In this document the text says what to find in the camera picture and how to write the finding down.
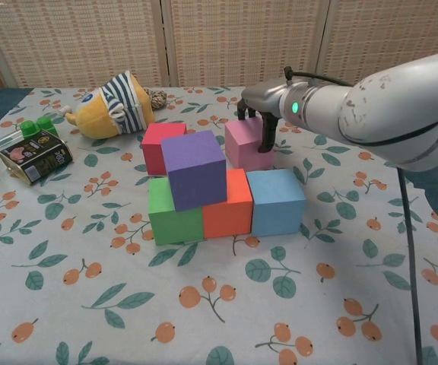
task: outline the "orange block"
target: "orange block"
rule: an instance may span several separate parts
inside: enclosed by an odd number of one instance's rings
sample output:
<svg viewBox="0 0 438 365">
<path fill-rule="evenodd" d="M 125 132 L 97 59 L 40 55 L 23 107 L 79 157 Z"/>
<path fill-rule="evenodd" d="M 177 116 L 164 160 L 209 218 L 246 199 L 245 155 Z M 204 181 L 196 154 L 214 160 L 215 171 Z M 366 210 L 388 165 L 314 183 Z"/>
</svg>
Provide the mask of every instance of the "orange block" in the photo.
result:
<svg viewBox="0 0 438 365">
<path fill-rule="evenodd" d="M 227 200 L 203 207 L 204 237 L 251 232 L 252 196 L 243 169 L 227 171 Z"/>
</svg>

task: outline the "green block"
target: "green block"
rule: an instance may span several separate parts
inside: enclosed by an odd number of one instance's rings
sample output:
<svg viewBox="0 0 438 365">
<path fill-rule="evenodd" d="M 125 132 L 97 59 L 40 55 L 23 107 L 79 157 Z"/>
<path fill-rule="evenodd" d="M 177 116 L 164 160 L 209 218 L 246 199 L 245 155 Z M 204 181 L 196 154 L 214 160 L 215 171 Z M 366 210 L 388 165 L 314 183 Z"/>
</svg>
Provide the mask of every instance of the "green block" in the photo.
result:
<svg viewBox="0 0 438 365">
<path fill-rule="evenodd" d="M 150 180 L 149 191 L 148 216 L 157 245 L 204 238 L 202 208 L 175 211 L 167 177 Z"/>
</svg>

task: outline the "pink block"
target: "pink block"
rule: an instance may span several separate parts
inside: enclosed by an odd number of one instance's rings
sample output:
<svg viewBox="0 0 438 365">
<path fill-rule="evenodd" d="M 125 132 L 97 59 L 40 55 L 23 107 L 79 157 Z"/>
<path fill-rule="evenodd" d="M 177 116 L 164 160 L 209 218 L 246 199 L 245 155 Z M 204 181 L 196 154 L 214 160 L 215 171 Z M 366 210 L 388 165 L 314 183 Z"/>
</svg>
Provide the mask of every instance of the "pink block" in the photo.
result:
<svg viewBox="0 0 438 365">
<path fill-rule="evenodd" d="M 144 134 L 141 146 L 148 175 L 164 176 L 167 174 L 161 142 L 165 138 L 177 137 L 187 133 L 185 123 L 152 123 Z"/>
<path fill-rule="evenodd" d="M 233 166 L 245 171 L 270 170 L 275 159 L 273 150 L 260 154 L 263 121 L 260 118 L 226 123 L 226 156 Z"/>
</svg>

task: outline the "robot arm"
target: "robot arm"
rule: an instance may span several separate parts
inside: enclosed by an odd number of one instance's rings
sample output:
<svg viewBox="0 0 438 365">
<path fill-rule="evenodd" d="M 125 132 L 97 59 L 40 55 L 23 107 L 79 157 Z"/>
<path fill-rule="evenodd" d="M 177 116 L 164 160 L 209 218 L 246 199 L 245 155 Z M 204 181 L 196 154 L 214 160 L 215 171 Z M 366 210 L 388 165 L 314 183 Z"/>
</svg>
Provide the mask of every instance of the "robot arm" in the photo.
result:
<svg viewBox="0 0 438 365">
<path fill-rule="evenodd" d="M 438 166 L 438 54 L 378 72 L 353 87 L 314 87 L 301 79 L 267 81 L 242 92 L 262 114 L 263 144 L 271 149 L 280 118 L 345 144 L 354 144 L 405 170 Z"/>
</svg>

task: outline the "table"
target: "table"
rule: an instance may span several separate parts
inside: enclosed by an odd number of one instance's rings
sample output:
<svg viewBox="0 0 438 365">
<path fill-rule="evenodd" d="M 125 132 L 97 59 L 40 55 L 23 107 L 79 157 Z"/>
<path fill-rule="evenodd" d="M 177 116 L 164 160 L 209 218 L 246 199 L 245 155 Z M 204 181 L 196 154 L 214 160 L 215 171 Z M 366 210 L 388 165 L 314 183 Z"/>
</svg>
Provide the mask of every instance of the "table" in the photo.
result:
<svg viewBox="0 0 438 365">
<path fill-rule="evenodd" d="M 35 89 L 0 137 L 86 89 Z M 237 87 L 168 88 L 157 122 L 224 149 Z M 276 168 L 307 198 L 300 232 L 157 247 L 142 135 L 57 129 L 74 162 L 32 187 L 0 161 L 0 364 L 414 363 L 396 171 L 280 121 Z M 408 182 L 425 364 L 438 364 L 438 217 Z"/>
</svg>

